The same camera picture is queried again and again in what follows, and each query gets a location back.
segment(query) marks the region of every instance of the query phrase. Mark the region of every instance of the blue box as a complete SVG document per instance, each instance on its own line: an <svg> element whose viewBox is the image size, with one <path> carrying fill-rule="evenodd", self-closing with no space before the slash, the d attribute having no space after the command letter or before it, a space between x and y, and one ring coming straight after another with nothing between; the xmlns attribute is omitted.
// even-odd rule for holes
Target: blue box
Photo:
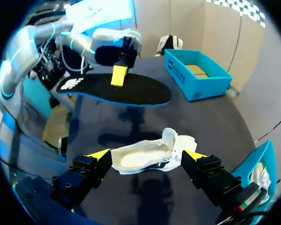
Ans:
<svg viewBox="0 0 281 225"><path fill-rule="evenodd" d="M186 65L197 65L207 74L198 78ZM164 66L188 101L224 95L232 77L211 58L195 50L165 50Z"/></svg>
<svg viewBox="0 0 281 225"><path fill-rule="evenodd" d="M255 210L256 212L265 211L267 209L276 191L277 165L276 165L275 151L272 141L269 140L264 144L260 145L232 173L233 176L235 177L239 176L242 178L241 185L243 188L245 188L250 184L250 175L252 174L253 170L255 169L255 167L259 162L261 162L263 166L266 167L272 183L268 189L268 194L270 198L267 200L266 203L259 205ZM259 217L254 217L254 220L251 224L255 224L258 218Z"/></svg>

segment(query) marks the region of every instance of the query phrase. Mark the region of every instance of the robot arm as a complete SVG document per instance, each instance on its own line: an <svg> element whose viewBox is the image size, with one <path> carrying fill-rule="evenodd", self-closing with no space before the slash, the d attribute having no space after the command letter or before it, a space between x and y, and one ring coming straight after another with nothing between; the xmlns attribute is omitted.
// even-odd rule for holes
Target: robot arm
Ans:
<svg viewBox="0 0 281 225"><path fill-rule="evenodd" d="M83 34L70 33L73 27L72 23L67 20L59 20L57 22L47 23L39 26L25 26L11 40L6 58L10 63L11 71L4 77L1 85L1 93L4 98L9 99L13 96L15 88L19 82L33 69L39 62L40 54L37 45L50 41L53 38L60 38L61 43L78 52L90 64L104 65L103 61L95 59L95 52L102 46L107 54L104 57L107 61L116 62L118 55L109 54L112 49L121 48L124 39L131 40L130 47L137 52L142 49L142 37L134 29L112 30L100 28L94 32L93 38L89 38Z"/></svg>

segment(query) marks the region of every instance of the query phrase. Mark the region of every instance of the cable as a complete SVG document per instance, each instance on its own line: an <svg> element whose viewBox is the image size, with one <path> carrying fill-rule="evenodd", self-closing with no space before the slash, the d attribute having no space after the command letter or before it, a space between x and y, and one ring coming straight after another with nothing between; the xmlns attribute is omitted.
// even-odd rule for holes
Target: cable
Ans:
<svg viewBox="0 0 281 225"><path fill-rule="evenodd" d="M81 75L83 74L83 64L84 64L84 56L82 57L82 60L81 60L81 70L80 70Z"/></svg>
<svg viewBox="0 0 281 225"><path fill-rule="evenodd" d="M263 139L265 136L267 136L267 135L269 135L273 130L275 130L276 128L277 128L277 126L279 126L281 124L281 120L280 120L280 122L276 125L276 126L274 126L274 128L273 129L271 129L269 132L267 132L265 135L263 135L262 137L260 137L259 139L257 139L254 143L257 143L257 142L259 142L261 139Z"/></svg>
<svg viewBox="0 0 281 225"><path fill-rule="evenodd" d="M40 62L40 60L43 58L43 55L44 55L44 53L45 53L45 50L46 50L46 48L47 48L49 42L50 42L50 39L47 40L47 42L46 42L46 44L45 44L45 46L44 46L44 50L42 51L42 53L41 53L41 55L39 56L37 62L34 64L34 66L33 66L32 68L34 68L34 67Z"/></svg>
<svg viewBox="0 0 281 225"><path fill-rule="evenodd" d="M14 170L21 171L21 172L26 173L26 174L28 174L28 175L30 175L30 176L39 176L39 175L37 175L37 174L33 174L33 173L26 172L26 171L20 169L20 168L17 167L17 166L13 166L13 165L11 165L11 164L5 162L2 158L0 158L0 161L1 161L2 163L4 163L5 165L7 165L8 167L14 169ZM46 178L46 177L42 177L42 179L44 179L44 180L51 180L51 178Z"/></svg>
<svg viewBox="0 0 281 225"><path fill-rule="evenodd" d="M70 68L70 67L67 65L67 63L66 63L66 61L65 61L65 57L64 57L64 52L63 52L62 49L63 49L63 46L61 45L61 49L60 49L61 58L62 58L62 61L64 62L64 65L66 66L66 68L67 68L68 70L70 70L70 71L73 71L73 72L80 72L80 71L81 71L81 68L79 68L79 69L73 69L73 68ZM85 62L85 66L84 66L83 70L85 70L87 66L88 66L88 64L87 64L87 62Z"/></svg>
<svg viewBox="0 0 281 225"><path fill-rule="evenodd" d="M248 219L248 218L252 218L252 217L256 217L256 216L265 216L268 215L268 211L264 211L264 212L251 212L251 213L247 213L244 215L240 215L230 221L227 221L225 223L223 223L224 225L233 225L235 224L235 222L243 220L243 219Z"/></svg>

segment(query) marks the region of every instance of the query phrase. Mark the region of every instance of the black cable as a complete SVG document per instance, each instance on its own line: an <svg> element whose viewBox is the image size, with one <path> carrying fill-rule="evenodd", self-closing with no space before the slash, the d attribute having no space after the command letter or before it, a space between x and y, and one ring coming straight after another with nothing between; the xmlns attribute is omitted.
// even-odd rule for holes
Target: black cable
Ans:
<svg viewBox="0 0 281 225"><path fill-rule="evenodd" d="M274 126L274 128L273 129L271 129L269 132L267 132L265 135L263 135L262 137L260 137L259 139L257 139L256 141L255 141L255 143L257 143L257 142L259 142L261 139L263 139L265 136L267 136L267 135L269 135L273 130L275 130L276 128L277 128L277 126L279 126L281 124L281 120L280 120L280 122L276 125L276 126Z"/></svg>
<svg viewBox="0 0 281 225"><path fill-rule="evenodd" d="M26 173L26 174L28 174L28 175L30 175L30 176L39 176L39 175L37 175L37 174L33 174L33 173L26 172L26 171L20 169L20 168L17 167L17 166L11 165L11 164L5 162L2 158L0 158L0 161L1 161L2 163L4 163L5 165L7 165L8 167L14 169L14 170L21 171L21 172ZM41 178L44 179L44 180L51 180L51 178L46 178L46 177L41 177Z"/></svg>
<svg viewBox="0 0 281 225"><path fill-rule="evenodd" d="M244 215L240 215L230 221L227 221L225 223L223 223L223 225L234 225L236 222L238 221L241 221L241 220L244 220L244 219L249 219L249 218L252 218L252 217L256 217L256 216L265 216L268 214L268 211L264 211L264 212L251 212L251 213L247 213L247 214L244 214Z"/></svg>
<svg viewBox="0 0 281 225"><path fill-rule="evenodd" d="M237 46L238 46L238 42L239 42L239 37L240 37L240 31L242 29L242 17L240 17L240 20L239 20L239 30L238 30L238 37L237 37L237 41L236 41L236 45L235 45L235 50L234 50L234 53L233 53L233 56L232 56L232 60L231 60L231 63L229 65L229 68L227 70L227 72L229 72L230 68L231 68L231 65L233 63L233 59L235 57L235 53L237 51Z"/></svg>

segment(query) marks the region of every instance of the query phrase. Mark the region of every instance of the black table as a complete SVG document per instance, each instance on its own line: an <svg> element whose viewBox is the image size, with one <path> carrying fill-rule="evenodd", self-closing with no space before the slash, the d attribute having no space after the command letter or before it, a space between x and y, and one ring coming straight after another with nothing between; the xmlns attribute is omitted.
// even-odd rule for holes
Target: black table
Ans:
<svg viewBox="0 0 281 225"><path fill-rule="evenodd" d="M233 171L255 149L240 113L227 96L188 102L163 67L163 57L138 59L133 73L153 77L172 91L160 107L126 107L79 97L70 125L67 163L79 154L161 138L170 127L196 139L197 152L214 154ZM112 72L99 67L92 73ZM181 168L120 175L111 168L101 186L81 205L88 218L104 225L214 224L220 209L197 190Z"/></svg>

